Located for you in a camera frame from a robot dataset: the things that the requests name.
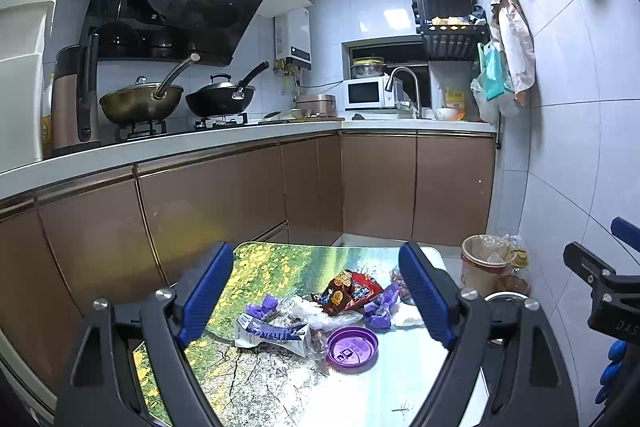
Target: screw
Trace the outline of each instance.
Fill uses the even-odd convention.
[[[475,301],[479,294],[478,290],[474,290],[473,288],[462,288],[462,290],[460,290],[460,296],[465,299],[465,301]]]
[[[524,307],[532,312],[537,312],[540,309],[540,303],[535,299],[527,299],[524,301]]]
[[[174,292],[171,288],[160,288],[156,291],[156,299],[159,301],[168,301],[171,297],[174,296]]]
[[[104,297],[100,297],[99,299],[95,299],[94,301],[94,310],[102,311],[109,305],[109,301]]]

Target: purple lid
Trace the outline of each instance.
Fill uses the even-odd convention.
[[[378,351],[378,338],[373,331],[360,326],[335,330],[327,342],[329,362],[347,369],[362,367]]]

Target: stove burner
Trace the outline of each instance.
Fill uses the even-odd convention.
[[[123,131],[129,131],[126,137],[122,137]],[[150,136],[157,136],[158,134],[166,134],[166,122],[162,121],[147,121],[134,123],[131,126],[121,126],[116,129],[116,142],[123,142],[128,140],[138,140],[142,138],[149,138]]]
[[[202,118],[200,121],[197,121],[195,123],[195,125],[193,126],[194,130],[196,131],[206,131],[206,130],[211,130],[211,129],[226,129],[229,127],[242,127],[243,125],[246,125],[248,122],[248,118],[245,112],[240,113],[238,116],[240,116],[242,118],[241,122],[236,121],[235,119],[232,120],[214,120],[211,123],[211,126],[207,127],[207,122],[210,121],[210,118]]]

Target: microwave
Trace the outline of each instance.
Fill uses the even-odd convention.
[[[389,75],[370,78],[352,78],[342,83],[344,108],[350,109],[395,109],[405,104],[409,97],[402,89],[402,80],[395,78],[391,91],[385,89]]]

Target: trash bucket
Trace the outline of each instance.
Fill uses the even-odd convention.
[[[509,241],[495,235],[472,235],[462,242],[462,284],[482,297],[495,292],[495,283],[516,256]]]

